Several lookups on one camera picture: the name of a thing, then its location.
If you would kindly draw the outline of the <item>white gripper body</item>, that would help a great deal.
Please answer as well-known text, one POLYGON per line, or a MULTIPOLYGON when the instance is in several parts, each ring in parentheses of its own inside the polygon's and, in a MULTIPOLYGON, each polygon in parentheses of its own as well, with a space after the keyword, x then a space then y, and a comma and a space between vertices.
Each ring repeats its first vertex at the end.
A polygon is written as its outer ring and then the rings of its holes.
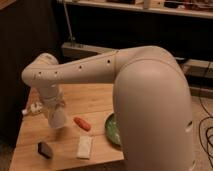
POLYGON ((39 89, 39 99, 46 108, 64 107, 63 93, 58 85, 52 85, 39 89))

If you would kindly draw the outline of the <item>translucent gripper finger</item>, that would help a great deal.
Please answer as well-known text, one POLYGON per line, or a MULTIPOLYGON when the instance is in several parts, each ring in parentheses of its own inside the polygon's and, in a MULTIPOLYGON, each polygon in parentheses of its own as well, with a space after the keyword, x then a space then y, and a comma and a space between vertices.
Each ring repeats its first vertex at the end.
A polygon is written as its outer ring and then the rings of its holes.
POLYGON ((48 120, 48 123, 51 124, 54 119, 55 109, 54 108, 47 108, 45 117, 48 120))

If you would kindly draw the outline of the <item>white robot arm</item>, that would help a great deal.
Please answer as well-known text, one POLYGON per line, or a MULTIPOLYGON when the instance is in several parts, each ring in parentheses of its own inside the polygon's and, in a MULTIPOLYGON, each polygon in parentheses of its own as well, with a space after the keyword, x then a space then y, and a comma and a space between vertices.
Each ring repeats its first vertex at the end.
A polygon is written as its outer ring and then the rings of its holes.
POLYGON ((49 109, 49 125, 62 128, 61 84, 111 83, 113 109, 128 171, 194 171, 189 85, 174 57, 158 46, 140 46, 60 64, 40 54, 22 71, 49 109))

